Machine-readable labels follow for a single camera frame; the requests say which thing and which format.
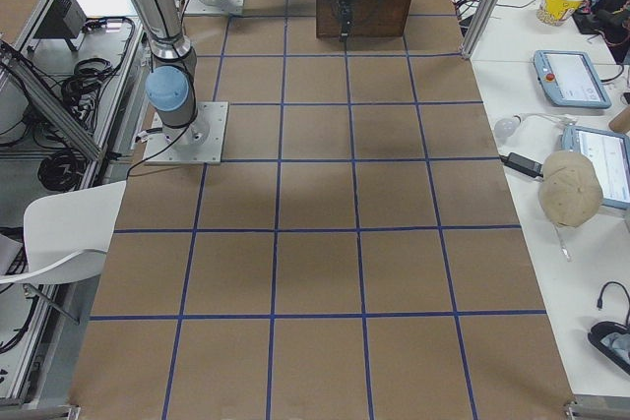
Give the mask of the black power adapter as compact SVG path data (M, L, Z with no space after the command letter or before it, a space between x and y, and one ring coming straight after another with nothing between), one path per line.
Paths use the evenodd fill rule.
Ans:
M531 178L542 178L542 164L520 154L510 152L500 155L501 162L521 174Z

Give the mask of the blue teach pendant near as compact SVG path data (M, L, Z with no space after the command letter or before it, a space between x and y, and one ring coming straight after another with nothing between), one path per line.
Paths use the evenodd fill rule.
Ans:
M620 210L629 208L627 135L570 125L562 134L560 146L563 150L578 151L592 162L605 206Z

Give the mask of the beige baseball cap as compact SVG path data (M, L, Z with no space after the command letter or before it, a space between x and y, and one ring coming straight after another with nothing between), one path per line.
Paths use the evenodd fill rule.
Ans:
M591 219L603 201L592 162L579 152L559 150L542 165L538 200L555 225L578 227Z

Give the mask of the blue teach pendant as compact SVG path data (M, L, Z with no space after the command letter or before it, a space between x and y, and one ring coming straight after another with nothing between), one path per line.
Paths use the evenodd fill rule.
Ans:
M537 50L533 64L538 82L553 106L607 109L612 105L586 52Z
M592 162L605 206L620 210L629 208L627 135L570 125L562 134L560 146L563 150L578 151Z

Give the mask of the blue teach pendant far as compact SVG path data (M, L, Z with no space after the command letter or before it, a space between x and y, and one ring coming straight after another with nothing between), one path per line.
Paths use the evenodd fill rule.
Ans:
M586 52L537 50L533 64L538 82L553 106L607 109L612 105Z

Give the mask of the black open case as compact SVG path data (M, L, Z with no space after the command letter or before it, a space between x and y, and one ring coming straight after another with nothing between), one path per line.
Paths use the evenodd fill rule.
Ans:
M600 322L588 332L588 340L624 373L629 374L629 329L619 323Z

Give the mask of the yellow popcorn bucket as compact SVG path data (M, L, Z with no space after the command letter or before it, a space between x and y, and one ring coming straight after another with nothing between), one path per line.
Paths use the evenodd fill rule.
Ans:
M563 25L585 0L541 0L536 11L537 19L545 25Z

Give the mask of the cardboard tube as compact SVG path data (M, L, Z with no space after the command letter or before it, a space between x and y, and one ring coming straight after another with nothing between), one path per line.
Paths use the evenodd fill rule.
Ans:
M627 134L630 131L630 108L622 110L609 123L608 128L619 134Z

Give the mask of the brown wooden drawer cabinet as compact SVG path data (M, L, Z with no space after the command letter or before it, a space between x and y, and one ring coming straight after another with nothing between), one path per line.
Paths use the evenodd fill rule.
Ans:
M316 36L337 38L339 17L332 12L332 0L316 0ZM351 32L355 37L397 37L403 34L411 0L357 0L352 6Z

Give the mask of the white light bulb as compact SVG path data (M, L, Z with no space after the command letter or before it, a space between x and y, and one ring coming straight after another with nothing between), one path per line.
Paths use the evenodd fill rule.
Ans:
M516 133L522 122L523 119L519 115L512 115L498 120L493 127L494 138L498 142L505 142Z

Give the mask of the white plastic chair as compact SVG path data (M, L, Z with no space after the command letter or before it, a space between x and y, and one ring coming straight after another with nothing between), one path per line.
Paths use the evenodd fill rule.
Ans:
M24 213L28 266L1 282L57 285L102 272L125 181L43 197Z

